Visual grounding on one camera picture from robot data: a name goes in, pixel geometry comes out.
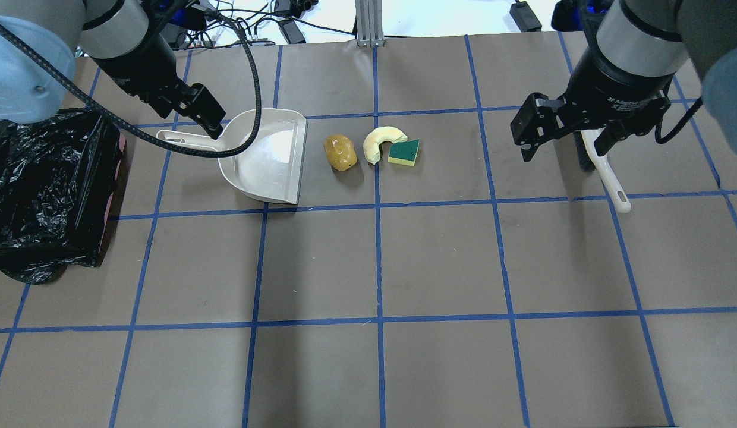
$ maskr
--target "dustpan handle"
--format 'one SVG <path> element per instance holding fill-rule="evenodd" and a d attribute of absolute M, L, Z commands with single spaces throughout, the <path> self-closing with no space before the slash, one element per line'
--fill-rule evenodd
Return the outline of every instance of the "dustpan handle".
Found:
<path fill-rule="evenodd" d="M 214 152 L 225 150 L 221 141 L 211 139 L 209 136 L 201 136 L 198 134 L 159 130 L 157 131 L 157 138 L 162 139 L 163 141 L 168 141 L 168 143 L 176 144 L 176 146 L 188 147 L 191 149 L 210 149 Z"/>

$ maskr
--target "yellow sponge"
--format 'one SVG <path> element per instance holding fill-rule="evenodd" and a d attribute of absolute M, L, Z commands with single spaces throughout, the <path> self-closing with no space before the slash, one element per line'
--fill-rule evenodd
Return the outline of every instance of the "yellow sponge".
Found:
<path fill-rule="evenodd" d="M 398 165 L 414 166 L 415 159 L 418 156 L 418 139 L 414 141 L 405 141 L 405 143 L 395 143 L 390 146 L 390 163 Z"/>

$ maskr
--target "cable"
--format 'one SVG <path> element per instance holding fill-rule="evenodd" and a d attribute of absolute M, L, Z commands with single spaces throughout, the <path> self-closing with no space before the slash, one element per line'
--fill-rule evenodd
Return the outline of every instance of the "cable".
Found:
<path fill-rule="evenodd" d="M 656 139 L 657 144 L 665 144 L 667 141 L 670 141 L 673 137 L 678 135 L 678 133 L 683 130 L 683 127 L 687 124 L 689 120 L 691 120 L 691 117 L 694 117 L 694 114 L 699 111 L 699 108 L 703 105 L 701 97 L 697 101 L 695 101 L 694 105 L 691 106 L 691 108 L 686 111 L 685 114 L 683 114 L 683 117 L 681 117 L 681 120 L 678 122 L 678 124 L 675 125 L 675 128 L 673 128 L 670 133 L 664 136 L 662 138 L 662 119 L 659 119 L 659 123 L 656 124 L 656 129 L 654 130 L 654 139 Z"/>
<path fill-rule="evenodd" d="M 250 23 L 247 22 L 243 17 L 238 17 L 234 19 L 233 22 L 236 24 L 238 29 L 242 30 L 245 33 L 249 33 L 249 35 L 252 35 L 252 30 L 250 29 Z"/>
<path fill-rule="evenodd" d="M 262 17 L 261 19 L 257 20 L 257 22 L 255 23 L 255 25 L 254 25 L 254 27 L 252 29 L 252 32 L 254 33 L 255 36 L 257 36 L 257 26 L 260 25 L 260 24 L 262 24 L 265 21 L 273 21 L 273 22 L 276 22 L 276 25 L 278 25 L 279 27 L 281 27 L 281 24 L 279 24 L 279 21 L 277 19 L 273 19 L 273 17 Z"/>
<path fill-rule="evenodd" d="M 246 43 L 253 46 L 256 44 L 260 44 L 263 46 L 276 46 L 276 42 L 272 40 L 248 40 L 246 41 Z M 194 51 L 195 49 L 202 49 L 203 51 L 208 51 L 208 49 L 226 49 L 228 47 L 239 46 L 240 44 L 240 42 L 233 42 L 228 45 L 221 46 L 190 46 L 178 49 L 178 51 Z"/>
<path fill-rule="evenodd" d="M 201 30 L 200 32 L 194 32 L 190 36 L 189 40 L 187 41 L 187 47 L 191 47 L 192 43 L 197 41 L 197 39 L 201 38 L 203 34 L 208 35 L 209 30 L 214 30 L 216 28 L 222 28 L 222 27 L 228 28 L 224 22 L 216 22 L 214 24 L 209 25 L 206 29 Z M 176 48 L 176 49 L 173 49 L 173 51 L 183 51 L 183 49 L 186 49 L 186 48 Z"/>
<path fill-rule="evenodd" d="M 209 12 L 209 15 L 211 17 L 214 17 L 215 19 L 227 20 L 227 17 L 217 12 Z M 237 35 L 239 36 L 240 40 L 246 40 L 243 32 L 238 32 Z M 70 93 L 78 98 L 78 100 L 83 101 L 83 103 L 85 103 L 86 105 L 86 108 L 94 111 L 95 113 L 102 114 L 102 116 L 110 119 L 115 125 L 118 125 L 119 127 L 133 134 L 134 136 L 137 136 L 138 138 L 141 138 L 148 143 L 154 144 L 157 147 L 201 158 L 225 158 L 228 156 L 238 155 L 239 153 L 243 152 L 245 149 L 247 149 L 247 147 L 250 146 L 250 144 L 252 144 L 252 141 L 254 141 L 254 139 L 257 137 L 257 131 L 260 129 L 260 115 L 262 114 L 262 102 L 260 101 L 260 81 L 257 76 L 257 68 L 255 67 L 252 53 L 250 52 L 250 48 L 249 46 L 247 46 L 246 43 L 242 43 L 242 46 L 244 47 L 244 52 L 247 54 L 247 60 L 249 60 L 250 63 L 250 70 L 252 71 L 252 82 L 255 89 L 255 119 L 252 125 L 252 132 L 249 138 L 247 138 L 247 141 L 245 141 L 243 144 L 235 149 L 225 150 L 221 152 L 206 152 L 203 150 L 188 149 L 185 147 L 176 146 L 176 144 L 167 143 L 167 141 L 162 141 L 161 139 L 154 138 L 153 136 L 138 129 L 134 125 L 129 124 L 129 122 L 126 122 L 126 120 L 122 119 L 121 117 L 109 111 L 104 106 L 100 105 L 100 103 L 97 103 L 96 101 L 91 99 L 91 97 L 86 95 L 85 92 L 75 86 L 75 84 L 73 84 L 70 79 L 67 79 L 67 77 L 62 75 L 62 73 L 57 70 L 53 65 L 51 65 L 50 62 L 48 62 L 44 57 L 40 56 L 38 52 L 36 52 L 31 46 L 28 46 L 28 44 L 24 43 L 24 41 L 16 36 L 14 33 L 7 30 L 7 28 L 5 28 L 2 24 L 0 24 L 0 36 L 2 36 L 5 40 L 20 49 L 21 52 L 26 54 L 33 62 L 39 65 L 40 68 L 43 68 L 43 70 L 47 71 L 47 73 L 49 73 L 49 75 L 51 75 L 54 80 L 58 81 L 62 86 L 65 87 L 65 89 L 69 90 Z"/>
<path fill-rule="evenodd" d="M 266 5 L 265 5 L 265 6 L 263 6 L 263 7 L 262 7 L 262 8 L 260 8 L 260 9 L 258 9 L 257 11 L 255 11 L 255 13 L 254 13 L 254 14 L 252 14 L 252 15 L 250 15 L 250 16 L 248 16 L 248 17 L 246 17 L 246 19 L 247 19 L 247 20 L 249 20 L 249 21 L 251 21 L 251 20 L 252 20 L 252 18 L 254 18 L 254 17 L 258 16 L 258 14 L 260 14 L 260 13 L 262 13 L 262 12 L 263 12 L 264 10 L 266 10 L 266 8 L 268 7 L 268 5 L 270 5 L 270 2 L 266 2 Z"/>
<path fill-rule="evenodd" d="M 305 25 L 309 25 L 311 27 L 316 27 L 316 28 L 319 28 L 320 30 L 327 30 L 328 32 L 342 33 L 342 34 L 346 34 L 348 36 L 355 36 L 353 33 L 345 32 L 344 30 L 339 30 L 338 28 L 323 27 L 322 25 L 311 24 L 308 21 L 303 21 L 302 19 L 298 19 L 296 17 L 287 16 L 285 14 L 279 14 L 279 13 L 276 13 L 276 12 L 260 12 L 260 11 L 253 11 L 253 10 L 250 10 L 250 9 L 239 9 L 239 8 L 219 9 L 218 10 L 218 12 L 228 12 L 228 11 L 257 12 L 259 14 L 264 14 L 264 15 L 268 15 L 268 16 L 283 17 L 283 18 L 286 18 L 286 19 L 291 19 L 292 21 L 302 22 Z"/>

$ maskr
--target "black trash bag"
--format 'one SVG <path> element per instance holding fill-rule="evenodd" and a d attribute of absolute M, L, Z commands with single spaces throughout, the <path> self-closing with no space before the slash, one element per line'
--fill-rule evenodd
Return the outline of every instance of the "black trash bag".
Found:
<path fill-rule="evenodd" d="M 0 121 L 0 270 L 45 284 L 99 259 L 124 138 L 84 109 L 38 124 Z"/>

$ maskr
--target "white brush handle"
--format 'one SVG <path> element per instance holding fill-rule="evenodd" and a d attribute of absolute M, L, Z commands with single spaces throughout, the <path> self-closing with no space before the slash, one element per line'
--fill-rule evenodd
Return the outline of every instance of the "white brush handle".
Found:
<path fill-rule="evenodd" d="M 614 204 L 614 209 L 616 209 L 620 214 L 630 212 L 632 209 L 630 199 L 627 198 L 627 193 L 625 193 L 622 185 L 619 184 L 619 180 L 616 179 L 614 171 L 611 169 L 611 165 L 609 165 L 608 158 L 605 156 L 599 156 L 596 152 L 595 146 L 593 145 L 601 131 L 585 130 L 581 133 L 583 143 L 585 143 L 585 151 L 588 152 L 588 157 L 591 159 L 591 162 L 593 162 L 593 165 L 596 166 L 596 171 L 599 172 L 601 181 L 604 182 L 604 187 L 606 187 L 609 192 L 611 202 Z"/>
<path fill-rule="evenodd" d="M 176 146 L 188 147 L 190 149 L 209 149 L 208 152 L 221 152 L 224 150 L 221 140 L 211 139 L 209 136 L 201 136 L 199 134 L 159 130 L 157 131 L 157 138 L 171 144 L 176 144 Z"/>

